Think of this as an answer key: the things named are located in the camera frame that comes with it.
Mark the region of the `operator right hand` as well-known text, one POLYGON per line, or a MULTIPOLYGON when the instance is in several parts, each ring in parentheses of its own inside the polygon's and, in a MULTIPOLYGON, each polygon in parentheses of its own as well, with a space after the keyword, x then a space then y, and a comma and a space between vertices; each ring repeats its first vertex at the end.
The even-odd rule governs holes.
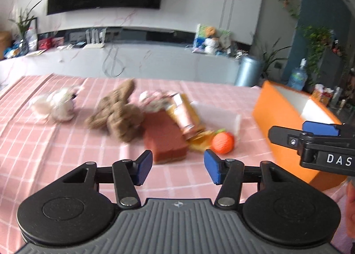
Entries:
POLYGON ((355 189, 352 182, 347 185, 347 200, 345 206, 345 221, 347 234, 355 239, 355 189))

